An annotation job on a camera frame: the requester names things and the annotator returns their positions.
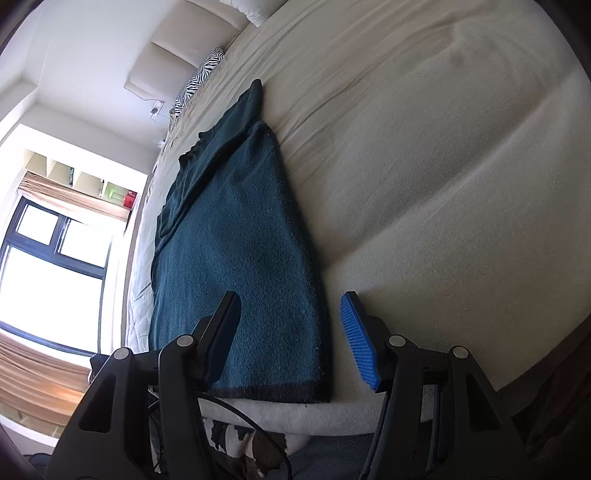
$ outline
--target blue textured gripper pad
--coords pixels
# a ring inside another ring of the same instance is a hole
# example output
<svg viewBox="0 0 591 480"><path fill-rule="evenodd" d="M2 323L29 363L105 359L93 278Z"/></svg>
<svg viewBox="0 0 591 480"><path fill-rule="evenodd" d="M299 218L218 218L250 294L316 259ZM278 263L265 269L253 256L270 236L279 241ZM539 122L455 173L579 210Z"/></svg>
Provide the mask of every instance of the blue textured gripper pad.
<svg viewBox="0 0 591 480"><path fill-rule="evenodd" d="M340 321L343 322L361 378L375 391L379 385L375 351L347 294L340 298Z"/></svg>

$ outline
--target mattress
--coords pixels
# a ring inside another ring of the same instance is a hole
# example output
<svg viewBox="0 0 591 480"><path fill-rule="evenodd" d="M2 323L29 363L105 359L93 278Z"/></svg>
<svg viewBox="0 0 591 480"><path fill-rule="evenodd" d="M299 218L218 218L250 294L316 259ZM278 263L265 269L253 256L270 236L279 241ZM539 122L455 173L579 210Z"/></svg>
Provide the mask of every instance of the mattress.
<svg viewBox="0 0 591 480"><path fill-rule="evenodd" d="M319 252L335 365L331 403L230 401L263 428L374 430L382 398L340 324L347 290L422 348L464 345L495 388L591 312L591 84L544 11L533 0L290 0L242 31L167 138L131 271L134 351L148 348L156 218L178 157L256 78Z"/></svg>

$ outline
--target window frame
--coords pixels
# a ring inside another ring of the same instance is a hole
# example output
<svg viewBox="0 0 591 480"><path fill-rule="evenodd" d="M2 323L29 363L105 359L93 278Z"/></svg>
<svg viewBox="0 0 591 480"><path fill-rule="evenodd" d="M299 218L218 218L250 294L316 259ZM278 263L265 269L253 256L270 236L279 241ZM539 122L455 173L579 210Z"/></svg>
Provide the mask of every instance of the window frame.
<svg viewBox="0 0 591 480"><path fill-rule="evenodd" d="M56 225L53 229L53 233L51 234L51 240L49 242L49 245L46 245L42 242L38 242L37 240L33 240L32 238L18 233L18 227L20 226L20 222L23 219L25 210L28 206L43 210L47 213L56 215L58 217ZM107 252L104 267L98 267L97 265L93 265L83 260L78 260L77 258L72 258L68 257L67 255L61 254L60 248L66 236L68 226L71 222L75 221L76 220L73 220L72 218L69 218L66 215L57 213L53 210L50 210L33 202L32 200L22 197L21 200L18 202L17 208L14 210L14 213L12 214L12 218L10 220L10 223L8 224L8 229L4 236L4 240L2 241L2 246L0 247L0 284L2 283L2 278L4 276L4 262L7 257L6 253L8 252L9 247L21 250L22 252L37 257L41 260L47 261L58 267L65 268L67 270L72 270L79 274L87 275L89 277L101 280L102 285L100 288L97 351L89 352L87 350L82 350L72 346L67 346L61 343L53 342L51 340L47 340L33 335L31 333L25 332L19 328L14 327L13 325L4 323L1 320L0 329L13 335L17 335L26 340L30 340L32 342L47 346L49 348L53 348L54 350L58 350L60 352L73 353L75 355L92 357L93 355L95 355L95 353L100 353L100 327L103 308L103 294L105 291L105 277L107 272L107 266L109 264L109 256L111 254L112 243L111 245L109 245L109 251Z"/></svg>

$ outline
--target bed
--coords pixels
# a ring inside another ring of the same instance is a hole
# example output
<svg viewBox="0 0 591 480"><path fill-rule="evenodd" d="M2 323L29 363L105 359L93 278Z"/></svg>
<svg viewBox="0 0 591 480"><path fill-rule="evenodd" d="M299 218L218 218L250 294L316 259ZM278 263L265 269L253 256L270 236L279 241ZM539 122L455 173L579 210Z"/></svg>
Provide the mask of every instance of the bed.
<svg viewBox="0 0 591 480"><path fill-rule="evenodd" d="M289 0L242 30L169 132L130 273L134 351L148 349L156 218L178 158L256 78L320 255L334 361L330 403L230 400L263 428L374 430L382 398L340 324L347 290L421 347L469 348L495 388L591 312L591 84L545 12L532 0Z"/></svg>

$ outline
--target headboard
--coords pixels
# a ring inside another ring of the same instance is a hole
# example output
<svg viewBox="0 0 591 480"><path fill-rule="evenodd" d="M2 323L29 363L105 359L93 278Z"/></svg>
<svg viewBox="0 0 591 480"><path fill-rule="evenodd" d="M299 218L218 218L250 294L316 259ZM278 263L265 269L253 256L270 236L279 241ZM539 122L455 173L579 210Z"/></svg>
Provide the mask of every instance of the headboard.
<svg viewBox="0 0 591 480"><path fill-rule="evenodd" d="M216 47L226 48L248 20L219 0L177 3L145 46L124 87L144 100L174 103Z"/></svg>

